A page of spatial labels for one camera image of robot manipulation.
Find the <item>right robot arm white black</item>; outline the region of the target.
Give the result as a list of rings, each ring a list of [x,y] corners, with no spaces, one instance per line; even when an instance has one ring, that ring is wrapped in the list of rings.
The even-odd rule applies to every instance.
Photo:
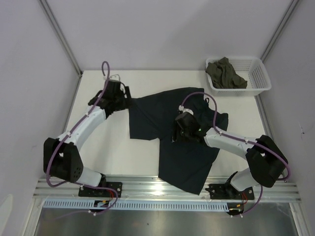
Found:
[[[246,138],[225,132],[215,125],[201,125],[189,112],[179,113],[174,129],[175,142],[194,142],[222,149],[247,161],[247,169],[233,173],[219,187],[216,193],[218,199],[236,199],[256,185],[271,188],[283,171],[288,169],[288,160],[269,136]]]

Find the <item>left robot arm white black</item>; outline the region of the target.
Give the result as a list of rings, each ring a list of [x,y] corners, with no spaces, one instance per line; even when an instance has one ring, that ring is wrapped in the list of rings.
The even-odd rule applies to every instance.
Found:
[[[69,130],[57,138],[47,138],[43,146],[43,170],[46,182],[51,177],[89,187],[97,197],[106,193],[106,176],[84,166],[80,149],[93,131],[105,122],[111,114],[131,107],[130,89],[124,83],[115,80],[105,82],[104,88],[88,102],[84,115]]]

